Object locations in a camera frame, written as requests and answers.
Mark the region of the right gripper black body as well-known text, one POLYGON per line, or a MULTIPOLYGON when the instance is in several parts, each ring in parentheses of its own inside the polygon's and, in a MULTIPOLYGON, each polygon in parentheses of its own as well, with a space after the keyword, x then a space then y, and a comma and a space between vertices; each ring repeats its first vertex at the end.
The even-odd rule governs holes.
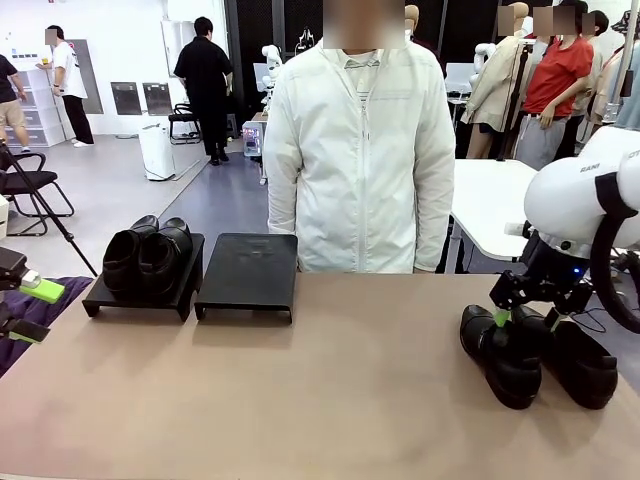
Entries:
POLYGON ((559 314, 583 312, 593 293, 584 279, 590 260, 530 238, 520 257, 523 274, 505 270, 489 293, 499 310, 512 311, 529 302, 552 303, 559 314))

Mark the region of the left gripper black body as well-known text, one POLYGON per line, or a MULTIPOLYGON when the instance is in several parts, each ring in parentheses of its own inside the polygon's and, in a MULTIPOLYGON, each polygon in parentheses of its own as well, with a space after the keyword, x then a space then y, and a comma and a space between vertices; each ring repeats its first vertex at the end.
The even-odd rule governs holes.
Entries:
POLYGON ((17 251, 0 248, 0 288, 2 290, 17 290, 22 284, 22 278, 28 271, 27 257, 17 251))

